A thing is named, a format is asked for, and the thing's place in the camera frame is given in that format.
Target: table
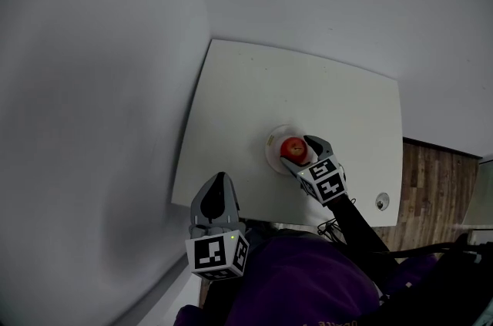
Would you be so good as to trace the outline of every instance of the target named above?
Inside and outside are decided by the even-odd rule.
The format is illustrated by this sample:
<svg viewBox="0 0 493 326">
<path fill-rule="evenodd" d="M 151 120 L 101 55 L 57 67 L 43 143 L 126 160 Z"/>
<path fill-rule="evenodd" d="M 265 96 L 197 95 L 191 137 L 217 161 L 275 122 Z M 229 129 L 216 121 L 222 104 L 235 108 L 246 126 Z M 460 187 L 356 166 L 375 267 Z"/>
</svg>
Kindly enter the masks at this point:
<svg viewBox="0 0 493 326">
<path fill-rule="evenodd" d="M 240 216 L 316 226 L 333 217 L 267 164 L 270 131 L 294 124 L 329 141 L 350 198 L 371 226 L 397 223 L 402 127 L 397 82 L 329 59 L 242 42 L 213 40 L 193 100 L 172 202 L 189 206 L 226 171 Z M 387 193 L 386 210 L 375 205 Z"/>
</svg>

